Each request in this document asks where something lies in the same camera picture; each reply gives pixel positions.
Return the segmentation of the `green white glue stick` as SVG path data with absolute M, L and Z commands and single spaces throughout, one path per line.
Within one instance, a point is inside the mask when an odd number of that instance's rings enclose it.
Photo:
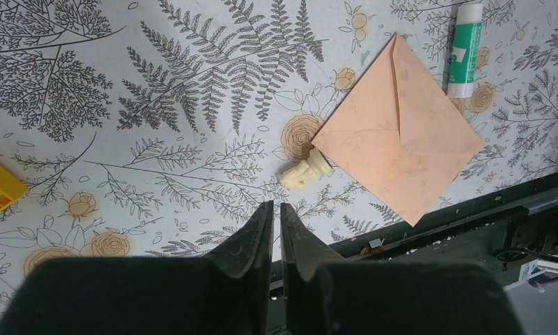
M 483 4 L 464 3 L 458 8 L 448 72 L 449 98 L 469 98 L 473 94 L 482 25 Z

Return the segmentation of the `tan paper envelope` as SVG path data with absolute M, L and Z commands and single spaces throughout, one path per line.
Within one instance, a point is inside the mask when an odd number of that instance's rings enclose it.
M 312 143 L 409 225 L 485 146 L 399 35 Z

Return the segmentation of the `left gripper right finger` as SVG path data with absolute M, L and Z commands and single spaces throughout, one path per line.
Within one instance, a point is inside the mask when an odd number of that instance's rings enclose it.
M 461 262 L 345 260 L 280 206 L 289 334 L 522 334 L 502 287 Z

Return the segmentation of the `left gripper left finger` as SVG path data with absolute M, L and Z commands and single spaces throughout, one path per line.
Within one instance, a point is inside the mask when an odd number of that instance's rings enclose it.
M 202 257 L 52 258 L 27 276 L 0 334 L 264 334 L 273 204 Z

